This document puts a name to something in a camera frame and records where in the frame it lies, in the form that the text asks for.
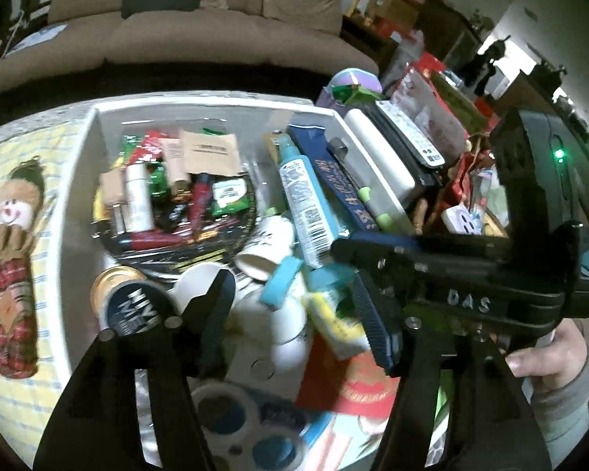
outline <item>human hand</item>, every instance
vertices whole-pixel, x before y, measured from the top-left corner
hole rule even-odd
[[[537,377],[537,391],[554,391],[574,380],[587,361],[587,343],[572,319],[554,330],[554,340],[541,349],[521,349],[506,356],[515,377]]]

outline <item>white cup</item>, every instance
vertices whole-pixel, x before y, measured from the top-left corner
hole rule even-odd
[[[303,283],[301,275],[298,275],[299,283]],[[266,346],[283,345],[295,339],[305,328],[308,316],[300,298],[291,293],[294,291],[302,292],[302,288],[294,285],[279,310],[260,300],[259,289],[240,299],[233,310],[244,334]]]
[[[290,220],[283,216],[264,218],[236,255],[236,265],[253,279],[267,281],[280,262],[292,254],[294,243],[295,229]]]
[[[191,299],[207,294],[220,269],[226,269],[234,277],[236,276],[229,267],[220,262],[202,262],[193,265],[180,275],[171,291],[179,315],[183,314]]]

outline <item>cream lotion tube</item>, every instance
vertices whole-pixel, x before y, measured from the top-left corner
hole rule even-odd
[[[331,262],[331,243],[338,238],[338,223],[316,178],[312,164],[290,136],[277,139],[281,184],[293,215],[306,264],[312,268]]]

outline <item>screw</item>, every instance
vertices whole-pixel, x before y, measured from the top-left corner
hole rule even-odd
[[[421,319],[419,317],[408,317],[406,319],[406,326],[410,329],[421,329]]]
[[[99,333],[100,341],[111,341],[115,338],[115,331],[111,328],[103,329]]]
[[[168,317],[164,320],[164,326],[168,329],[177,329],[181,327],[181,324],[183,324],[183,320],[181,320],[181,317],[177,316]]]

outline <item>gold can lid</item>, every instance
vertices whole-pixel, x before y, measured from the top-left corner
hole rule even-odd
[[[146,276],[133,267],[127,265],[115,265],[101,272],[91,285],[90,302],[96,317],[101,316],[101,310],[107,294],[114,287],[126,281],[146,279]]]

